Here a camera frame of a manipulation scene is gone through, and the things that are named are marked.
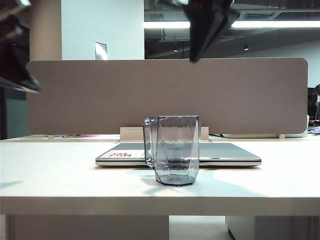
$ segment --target silver laptop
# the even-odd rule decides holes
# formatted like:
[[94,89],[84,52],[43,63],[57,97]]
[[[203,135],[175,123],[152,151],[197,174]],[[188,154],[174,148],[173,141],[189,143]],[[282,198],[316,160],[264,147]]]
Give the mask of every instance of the silver laptop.
[[[225,142],[201,142],[200,166],[252,167],[261,164],[261,158],[241,147]],[[95,159],[99,166],[145,166],[143,143],[120,143]]]

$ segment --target black object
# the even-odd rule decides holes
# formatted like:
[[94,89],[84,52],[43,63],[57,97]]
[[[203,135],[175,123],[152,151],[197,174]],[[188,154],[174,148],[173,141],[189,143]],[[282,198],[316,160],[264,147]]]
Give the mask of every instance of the black object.
[[240,16],[230,9],[232,0],[190,0],[183,11],[190,21],[190,61],[196,63],[201,54]]
[[[318,84],[317,86],[315,86],[314,88],[314,93],[318,96],[320,96],[320,84]],[[320,103],[317,107],[316,113],[315,113],[315,118],[314,120],[320,120]]]
[[29,46],[20,45],[19,38],[29,38],[29,29],[16,16],[0,21],[0,87],[38,92],[40,84],[26,70]]

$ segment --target ceiling light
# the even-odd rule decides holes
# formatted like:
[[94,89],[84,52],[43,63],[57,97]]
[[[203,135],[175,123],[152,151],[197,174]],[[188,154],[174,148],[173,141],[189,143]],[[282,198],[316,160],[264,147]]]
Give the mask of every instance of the ceiling light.
[[[188,29],[189,21],[145,21],[145,29]],[[320,21],[235,21],[234,29],[256,28],[320,28]]]
[[255,28],[320,28],[320,21],[235,21],[234,29]]
[[145,29],[188,29],[189,21],[145,21],[143,23]]

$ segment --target glass cup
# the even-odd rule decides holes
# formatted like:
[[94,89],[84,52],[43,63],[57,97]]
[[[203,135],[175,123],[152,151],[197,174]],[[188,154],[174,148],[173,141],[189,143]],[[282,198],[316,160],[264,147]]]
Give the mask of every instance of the glass cup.
[[143,121],[145,164],[164,185],[193,184],[199,171],[198,115],[150,116]]

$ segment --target desk surface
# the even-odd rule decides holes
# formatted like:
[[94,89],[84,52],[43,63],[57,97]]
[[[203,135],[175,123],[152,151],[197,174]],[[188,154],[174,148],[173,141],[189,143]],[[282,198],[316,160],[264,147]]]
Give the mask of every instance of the desk surface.
[[148,168],[97,167],[114,142],[0,141],[1,213],[320,215],[320,136],[227,141],[262,165],[201,169],[182,187],[159,184]]

